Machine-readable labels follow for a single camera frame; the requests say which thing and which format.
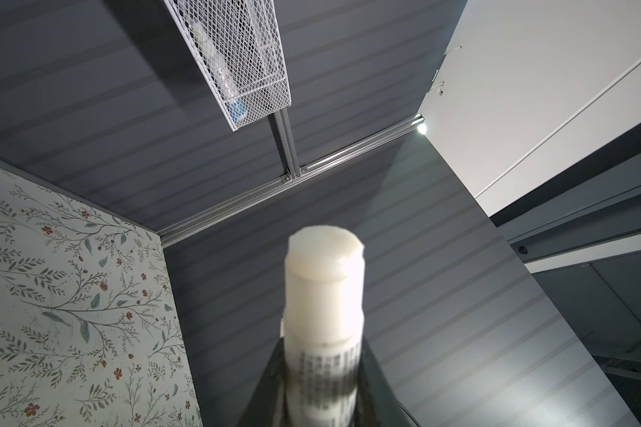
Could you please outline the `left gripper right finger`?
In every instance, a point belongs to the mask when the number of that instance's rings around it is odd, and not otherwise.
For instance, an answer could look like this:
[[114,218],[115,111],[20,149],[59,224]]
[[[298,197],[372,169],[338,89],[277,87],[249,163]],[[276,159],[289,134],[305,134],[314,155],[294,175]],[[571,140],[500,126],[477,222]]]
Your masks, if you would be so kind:
[[366,338],[361,341],[357,384],[357,426],[419,426],[412,414],[397,400]]

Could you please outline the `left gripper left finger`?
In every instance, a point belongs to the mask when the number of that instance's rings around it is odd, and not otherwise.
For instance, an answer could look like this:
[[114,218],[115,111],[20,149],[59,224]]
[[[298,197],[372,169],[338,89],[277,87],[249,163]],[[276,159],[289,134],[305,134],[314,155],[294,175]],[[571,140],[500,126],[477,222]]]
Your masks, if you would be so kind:
[[282,427],[286,425],[285,376],[284,339],[280,338],[244,413],[237,423],[238,427]]

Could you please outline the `white glue stick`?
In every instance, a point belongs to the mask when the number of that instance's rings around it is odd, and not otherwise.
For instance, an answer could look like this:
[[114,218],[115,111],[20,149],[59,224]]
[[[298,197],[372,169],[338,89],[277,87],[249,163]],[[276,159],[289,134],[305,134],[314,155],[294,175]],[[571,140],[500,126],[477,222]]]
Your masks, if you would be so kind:
[[288,239],[281,322],[291,426],[349,426],[361,361],[364,245],[351,231],[305,227]]

